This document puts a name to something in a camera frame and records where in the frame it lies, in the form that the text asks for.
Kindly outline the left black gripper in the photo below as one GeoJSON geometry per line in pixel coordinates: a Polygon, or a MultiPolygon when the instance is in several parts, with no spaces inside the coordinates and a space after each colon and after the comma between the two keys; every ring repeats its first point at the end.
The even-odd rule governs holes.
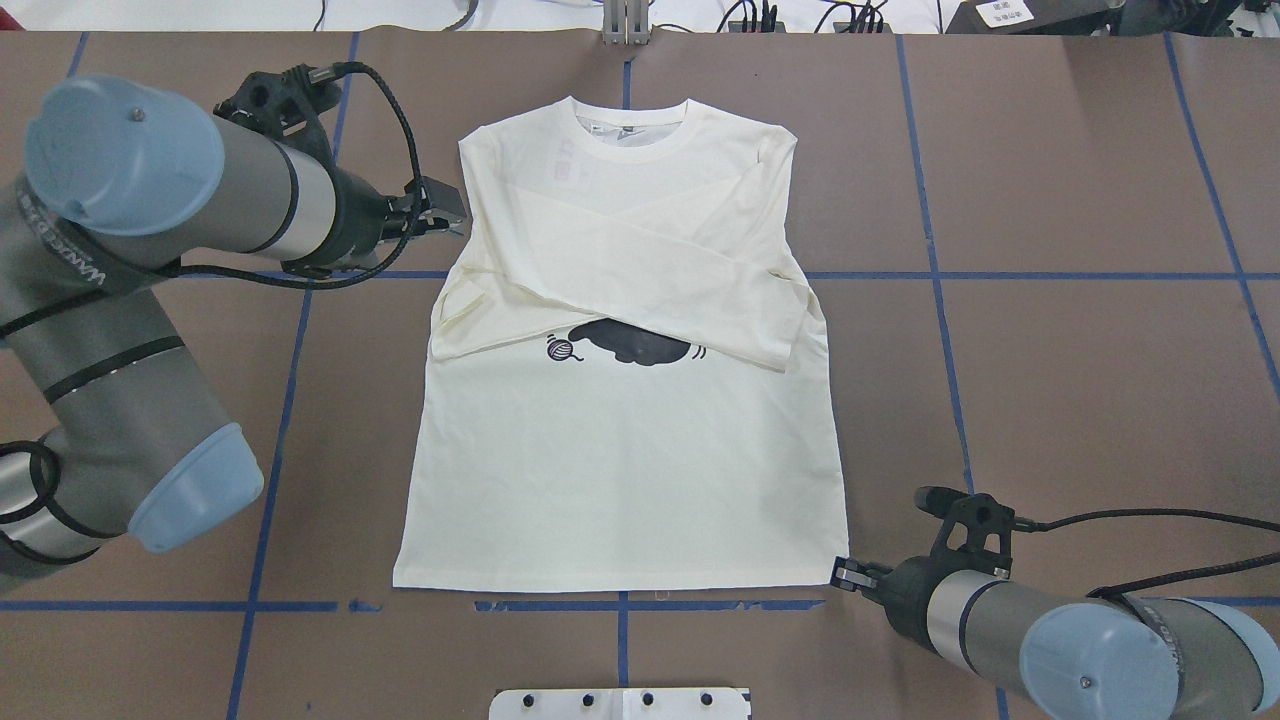
{"type": "Polygon", "coordinates": [[[410,179],[399,196],[380,193],[367,181],[347,170],[338,170],[342,223],[337,231],[339,255],[337,272],[374,272],[390,264],[390,255],[378,256],[388,240],[392,247],[403,234],[410,210],[420,217],[407,228],[408,242],[435,234],[463,236],[470,219],[462,193],[454,186],[426,176],[410,179]]]}

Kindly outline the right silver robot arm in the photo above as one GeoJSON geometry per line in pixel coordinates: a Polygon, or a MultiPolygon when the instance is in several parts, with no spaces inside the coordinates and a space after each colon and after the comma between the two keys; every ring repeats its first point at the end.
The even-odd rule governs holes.
{"type": "Polygon", "coordinates": [[[1073,600],[929,557],[895,568],[840,557],[829,582],[1052,719],[1254,719],[1277,706],[1277,642],[1225,603],[1073,600]]]}

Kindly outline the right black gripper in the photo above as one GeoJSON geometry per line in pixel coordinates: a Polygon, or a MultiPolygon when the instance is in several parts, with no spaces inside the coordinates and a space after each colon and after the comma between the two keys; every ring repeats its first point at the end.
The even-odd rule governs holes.
{"type": "Polygon", "coordinates": [[[928,630],[928,607],[945,578],[946,566],[925,556],[910,557],[896,568],[836,557],[829,584],[851,593],[868,591],[868,598],[884,610],[899,635],[934,651],[928,630]]]}

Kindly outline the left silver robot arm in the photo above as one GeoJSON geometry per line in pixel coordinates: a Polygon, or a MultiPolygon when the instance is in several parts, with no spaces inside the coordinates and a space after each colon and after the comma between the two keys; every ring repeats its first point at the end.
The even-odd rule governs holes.
{"type": "Polygon", "coordinates": [[[320,117],[352,74],[378,79],[360,61],[255,72],[211,111],[104,74],[45,96],[3,187],[3,342],[58,424],[3,445],[4,592],[120,536],[180,547],[265,487],[156,284],[343,290],[466,220],[460,191],[422,174],[385,82],[411,179],[381,193],[337,165],[320,117]]]}

